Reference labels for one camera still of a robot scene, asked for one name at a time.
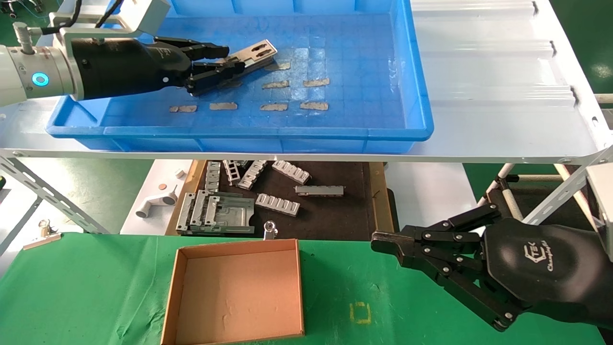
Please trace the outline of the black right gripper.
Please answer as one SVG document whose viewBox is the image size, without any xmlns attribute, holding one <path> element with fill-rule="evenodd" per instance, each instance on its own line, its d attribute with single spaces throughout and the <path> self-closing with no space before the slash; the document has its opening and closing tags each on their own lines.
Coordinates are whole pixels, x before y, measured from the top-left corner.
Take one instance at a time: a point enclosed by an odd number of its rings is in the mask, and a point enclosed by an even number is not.
<svg viewBox="0 0 613 345">
<path fill-rule="evenodd" d="M 395 256 L 403 268 L 423 272 L 499 332 L 517 321 L 521 310 L 561 322 L 612 327 L 613 264 L 598 234 L 500 219 L 496 205 L 479 206 L 427 227 L 376 231 L 371 249 Z M 488 275 L 510 298 L 482 286 L 482 264 L 473 269 L 466 266 L 471 258 L 459 262 L 459 255 L 445 251 L 480 249 L 481 235 L 472 231 L 488 225 L 482 236 Z"/>
</svg>

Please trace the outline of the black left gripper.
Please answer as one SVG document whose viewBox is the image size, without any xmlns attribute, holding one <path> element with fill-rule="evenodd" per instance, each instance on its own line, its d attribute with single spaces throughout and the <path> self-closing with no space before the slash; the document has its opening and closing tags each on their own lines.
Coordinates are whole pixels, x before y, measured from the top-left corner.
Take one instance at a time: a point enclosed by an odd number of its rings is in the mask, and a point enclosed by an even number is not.
<svg viewBox="0 0 613 345">
<path fill-rule="evenodd" d="M 227 58 L 228 46 L 192 39 L 155 36 L 154 44 L 135 39 L 72 41 L 83 92 L 77 100 L 96 100 L 184 85 L 191 96 L 199 96 L 220 83 L 243 73 L 246 63 L 193 62 Z"/>
</svg>

